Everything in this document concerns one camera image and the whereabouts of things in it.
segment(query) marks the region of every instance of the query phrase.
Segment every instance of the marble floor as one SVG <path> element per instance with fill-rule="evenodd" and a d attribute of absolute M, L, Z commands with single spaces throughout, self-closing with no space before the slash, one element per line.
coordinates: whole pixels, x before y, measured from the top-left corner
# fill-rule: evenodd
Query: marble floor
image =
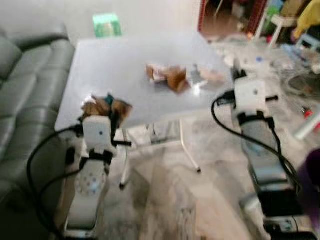
<path fill-rule="evenodd" d="M 283 154 L 298 168 L 318 146 L 320 138 L 312 134 L 305 141 L 297 141 L 292 135 L 304 119 L 295 107 L 300 100 L 282 91 L 281 78 L 271 67 L 271 62 L 279 59 L 279 52 L 267 51 L 262 43 L 236 41 L 235 44 L 228 39 L 213 43 L 212 47 L 226 64 L 232 62 L 229 59 L 232 56 L 240 56 L 250 74 L 266 81 L 267 94 L 279 95 L 278 102 L 268 104 L 269 113 L 275 118 Z M 263 57 L 264 62 L 257 65 L 256 57 Z M 217 115 L 223 123 L 232 126 L 228 106 L 218 108 Z M 241 140 L 220 128 L 209 112 L 182 122 L 185 144 L 202 173 L 196 173 L 179 146 L 135 151 L 130 154 L 129 181 L 121 191 L 125 150 L 119 147 L 110 166 L 110 190 L 100 209 L 103 222 L 99 239 L 270 239 L 263 230 L 261 209 L 244 215 L 239 207 L 239 201 L 254 191 Z M 145 127 L 133 129 L 132 134 L 148 139 Z M 63 225 L 72 198 L 71 182 L 66 183 L 64 203 L 57 210 L 59 226 Z"/>

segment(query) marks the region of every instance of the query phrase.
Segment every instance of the gray sofa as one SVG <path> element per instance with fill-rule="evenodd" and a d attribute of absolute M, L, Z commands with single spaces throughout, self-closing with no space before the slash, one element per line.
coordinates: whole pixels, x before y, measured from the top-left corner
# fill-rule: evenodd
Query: gray sofa
<path fill-rule="evenodd" d="M 44 240 L 27 180 L 27 159 L 54 132 L 74 47 L 66 27 L 24 2 L 0 3 L 0 239 Z M 36 156 L 32 175 L 41 188 L 64 172 L 66 146 L 53 139 Z M 57 183 L 43 198 L 53 215 Z"/>

